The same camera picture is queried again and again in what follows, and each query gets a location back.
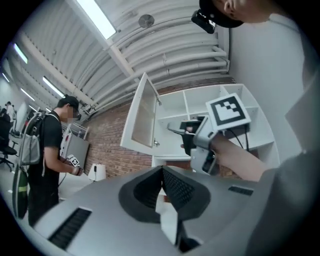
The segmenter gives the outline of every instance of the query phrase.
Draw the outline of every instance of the cabinet door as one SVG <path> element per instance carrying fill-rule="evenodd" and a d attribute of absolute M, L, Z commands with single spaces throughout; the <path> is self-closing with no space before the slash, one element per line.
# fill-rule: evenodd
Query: cabinet door
<path fill-rule="evenodd" d="M 154 154 L 156 111 L 160 105 L 159 94 L 144 73 L 126 118 L 121 147 L 148 155 Z"/>

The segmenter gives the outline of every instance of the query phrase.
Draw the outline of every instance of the office chair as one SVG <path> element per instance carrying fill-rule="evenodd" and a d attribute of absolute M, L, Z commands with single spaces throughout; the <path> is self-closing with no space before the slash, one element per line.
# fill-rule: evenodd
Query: office chair
<path fill-rule="evenodd" d="M 8 122 L 5 118 L 0 117 L 0 152 L 2 152 L 2 154 L 4 155 L 4 157 L 0 157 L 0 165 L 6 164 L 7 166 L 9 166 L 10 172 L 12 172 L 12 168 L 10 165 L 15 167 L 15 164 L 8 160 L 8 155 L 16 155 L 17 151 L 9 146 L 10 128 L 10 122 Z"/>

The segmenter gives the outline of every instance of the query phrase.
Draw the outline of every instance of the cap brim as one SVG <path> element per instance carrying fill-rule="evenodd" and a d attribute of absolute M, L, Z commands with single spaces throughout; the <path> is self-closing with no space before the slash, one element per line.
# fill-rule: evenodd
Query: cap brim
<path fill-rule="evenodd" d="M 234 20 L 219 11 L 212 0 L 199 0 L 201 12 L 213 23 L 228 29 L 239 27 L 243 24 L 240 20 Z"/>

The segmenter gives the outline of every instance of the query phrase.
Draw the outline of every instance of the white cabinet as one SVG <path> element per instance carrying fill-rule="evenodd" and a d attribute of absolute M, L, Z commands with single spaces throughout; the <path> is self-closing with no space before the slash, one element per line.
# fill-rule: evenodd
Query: white cabinet
<path fill-rule="evenodd" d="M 183 120 L 208 115 L 206 102 L 232 93 L 238 94 L 251 118 L 247 134 L 249 148 L 260 150 L 260 159 L 268 167 L 277 167 L 279 156 L 271 127 L 243 84 L 210 85 L 159 95 L 145 73 L 133 98 L 120 145 L 152 155 L 154 159 L 186 160 L 189 156 L 181 148 L 182 137 L 167 130 L 167 124 L 174 122 L 179 126 Z M 238 139 L 246 148 L 246 136 L 240 135 Z M 240 146 L 236 138 L 231 141 Z"/>

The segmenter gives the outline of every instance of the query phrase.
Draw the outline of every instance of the gray backpack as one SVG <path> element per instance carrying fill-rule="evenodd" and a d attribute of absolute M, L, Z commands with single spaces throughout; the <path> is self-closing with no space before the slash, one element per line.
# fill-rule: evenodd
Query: gray backpack
<path fill-rule="evenodd" d="M 18 159 L 19 166 L 36 165 L 40 162 L 43 155 L 41 138 L 43 138 L 44 120 L 47 116 L 53 116 L 58 120 L 53 114 L 41 112 L 34 113 L 34 116 L 30 119 L 22 137 Z"/>

